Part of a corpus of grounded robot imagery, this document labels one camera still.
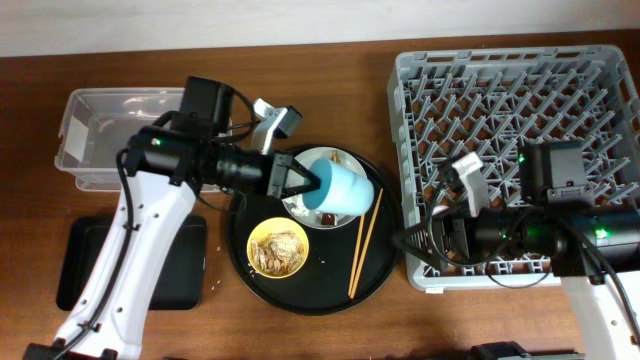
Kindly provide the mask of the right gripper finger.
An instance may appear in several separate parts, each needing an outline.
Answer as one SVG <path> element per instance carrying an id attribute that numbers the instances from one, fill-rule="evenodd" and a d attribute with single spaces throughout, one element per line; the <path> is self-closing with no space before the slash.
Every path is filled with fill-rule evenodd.
<path id="1" fill-rule="evenodd" d="M 429 265 L 434 270 L 440 270 L 440 258 L 437 255 L 430 253 L 428 249 L 423 250 L 407 243 L 401 243 L 399 248 Z"/>
<path id="2" fill-rule="evenodd" d="M 397 248 L 430 248 L 432 240 L 428 221 L 422 221 L 392 235 L 391 241 Z"/>

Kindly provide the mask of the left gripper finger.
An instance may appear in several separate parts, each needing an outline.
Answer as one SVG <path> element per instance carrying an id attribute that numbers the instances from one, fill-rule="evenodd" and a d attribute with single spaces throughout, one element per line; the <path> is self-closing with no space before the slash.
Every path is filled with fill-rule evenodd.
<path id="1" fill-rule="evenodd" d="M 311 182 L 309 184 L 298 185 L 294 187 L 287 187 L 284 189 L 285 196 L 296 196 L 312 191 L 316 191 L 321 187 L 320 182 Z"/>
<path id="2" fill-rule="evenodd" d="M 311 172 L 308 168 L 303 166 L 299 161 L 292 160 L 292 171 L 297 175 L 300 175 L 303 179 L 307 180 L 310 184 L 319 184 L 320 179 Z"/>

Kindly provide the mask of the blue plastic cup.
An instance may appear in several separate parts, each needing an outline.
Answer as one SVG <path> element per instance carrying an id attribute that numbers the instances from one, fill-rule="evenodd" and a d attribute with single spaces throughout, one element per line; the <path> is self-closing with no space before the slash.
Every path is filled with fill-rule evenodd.
<path id="1" fill-rule="evenodd" d="M 302 195 L 303 204 L 308 210 L 361 216 L 370 209 L 374 187 L 366 176 L 326 158 L 314 161 L 310 171 L 320 179 L 320 187 Z"/>

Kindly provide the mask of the yellow bowl with food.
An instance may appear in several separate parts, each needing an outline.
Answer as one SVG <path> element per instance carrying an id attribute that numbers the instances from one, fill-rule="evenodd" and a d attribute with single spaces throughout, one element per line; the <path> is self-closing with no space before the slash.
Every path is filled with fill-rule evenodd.
<path id="1" fill-rule="evenodd" d="M 257 225 L 248 237 L 246 255 L 255 273 L 283 279 L 298 272 L 310 251 L 304 229 L 295 221 L 275 217 Z"/>

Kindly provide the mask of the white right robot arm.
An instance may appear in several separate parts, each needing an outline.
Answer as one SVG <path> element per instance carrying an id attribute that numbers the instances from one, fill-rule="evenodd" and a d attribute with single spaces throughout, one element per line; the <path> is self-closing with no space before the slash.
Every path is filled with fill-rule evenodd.
<path id="1" fill-rule="evenodd" d="M 439 165 L 438 191 L 465 192 L 464 205 L 393 235 L 395 247 L 442 271 L 488 268 L 500 258 L 549 258 L 578 319 L 588 359 L 639 356 L 639 213 L 598 207 L 577 141 L 518 148 L 525 206 L 497 209 L 476 153 Z"/>

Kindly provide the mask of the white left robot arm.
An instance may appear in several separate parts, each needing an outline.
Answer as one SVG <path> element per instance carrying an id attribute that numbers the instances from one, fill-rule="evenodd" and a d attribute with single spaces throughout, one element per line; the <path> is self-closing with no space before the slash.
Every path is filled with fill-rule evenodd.
<path id="1" fill-rule="evenodd" d="M 250 101 L 189 77 L 178 109 L 133 135 L 116 155 L 118 208 L 89 279 L 51 345 L 27 359 L 136 359 L 166 257 L 203 186 L 285 199 L 320 186 L 293 155 L 273 151 L 302 119 L 292 106 Z"/>

